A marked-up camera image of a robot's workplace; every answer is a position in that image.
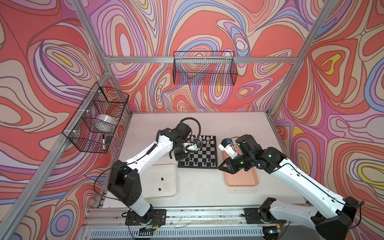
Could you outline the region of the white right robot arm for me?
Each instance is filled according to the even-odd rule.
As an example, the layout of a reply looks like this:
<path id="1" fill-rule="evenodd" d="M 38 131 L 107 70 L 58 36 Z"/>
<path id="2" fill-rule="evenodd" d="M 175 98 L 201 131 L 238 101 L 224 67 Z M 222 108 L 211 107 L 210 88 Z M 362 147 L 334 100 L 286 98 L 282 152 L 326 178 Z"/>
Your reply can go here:
<path id="1" fill-rule="evenodd" d="M 243 135 L 235 141 L 221 141 L 219 149 L 229 156 L 218 167 L 220 171 L 234 175 L 252 168 L 272 175 L 309 201 L 310 206 L 283 203 L 267 198 L 258 208 L 258 221 L 269 224 L 288 221 L 300 224 L 325 240 L 344 240 L 362 204 L 353 197 L 342 197 L 311 178 L 282 152 L 273 147 L 263 149 L 251 135 Z"/>

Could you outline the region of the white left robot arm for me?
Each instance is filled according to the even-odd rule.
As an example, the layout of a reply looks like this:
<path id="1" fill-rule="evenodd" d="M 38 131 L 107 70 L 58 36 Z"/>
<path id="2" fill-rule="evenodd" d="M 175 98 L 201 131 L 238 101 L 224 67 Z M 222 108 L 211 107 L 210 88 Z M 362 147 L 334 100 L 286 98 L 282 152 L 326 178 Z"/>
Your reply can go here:
<path id="1" fill-rule="evenodd" d="M 159 130 L 156 140 L 138 155 L 124 162 L 116 161 L 107 184 L 108 191 L 136 214 L 142 225 L 153 218 L 153 206 L 142 196 L 141 175 L 166 154 L 174 155 L 176 161 L 186 159 L 189 125 L 179 122 L 174 129 Z"/>

